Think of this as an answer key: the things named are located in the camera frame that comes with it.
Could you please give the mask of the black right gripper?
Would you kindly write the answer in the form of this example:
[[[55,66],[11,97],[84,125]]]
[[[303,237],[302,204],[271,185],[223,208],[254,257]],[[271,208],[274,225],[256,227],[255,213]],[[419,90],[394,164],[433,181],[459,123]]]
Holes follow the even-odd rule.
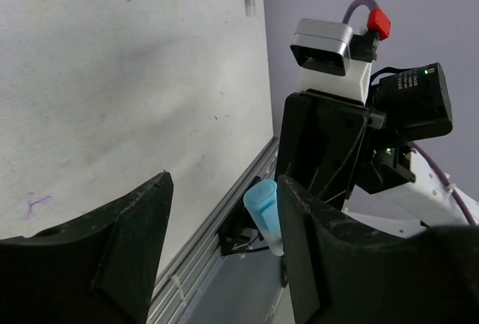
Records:
[[[373,195],[419,182],[413,142],[453,129],[442,65],[385,67],[373,77],[365,104],[316,90],[286,99],[277,177],[338,210],[355,186]]]

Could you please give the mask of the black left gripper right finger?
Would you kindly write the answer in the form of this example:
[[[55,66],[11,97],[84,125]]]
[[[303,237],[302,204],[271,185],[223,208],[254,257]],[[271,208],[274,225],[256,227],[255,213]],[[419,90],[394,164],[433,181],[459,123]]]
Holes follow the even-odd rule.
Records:
[[[278,210],[297,323],[476,323],[478,229],[374,229],[287,176]]]

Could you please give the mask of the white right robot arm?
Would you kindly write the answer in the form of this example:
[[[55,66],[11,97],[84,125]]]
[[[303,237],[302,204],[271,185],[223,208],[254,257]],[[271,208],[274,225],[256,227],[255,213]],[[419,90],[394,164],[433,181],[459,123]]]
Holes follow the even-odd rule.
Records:
[[[343,209],[355,187],[393,202],[418,225],[475,225],[478,203],[419,146],[453,128],[439,63],[345,76],[303,69],[286,100],[276,167],[313,196]]]

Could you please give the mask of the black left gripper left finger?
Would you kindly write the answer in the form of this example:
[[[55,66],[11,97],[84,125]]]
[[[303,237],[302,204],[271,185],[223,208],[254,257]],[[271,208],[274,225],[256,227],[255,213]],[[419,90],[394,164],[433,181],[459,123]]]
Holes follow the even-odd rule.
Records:
[[[171,211],[162,172],[30,238],[1,241],[3,323],[145,323]]]

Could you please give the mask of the light blue highlighter cap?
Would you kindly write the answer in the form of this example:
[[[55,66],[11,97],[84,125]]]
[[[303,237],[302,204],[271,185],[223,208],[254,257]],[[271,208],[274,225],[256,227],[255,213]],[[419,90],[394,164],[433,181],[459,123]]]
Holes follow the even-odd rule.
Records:
[[[274,180],[261,180],[245,192],[243,203],[270,251],[275,256],[282,257],[284,249],[278,215],[277,188]]]

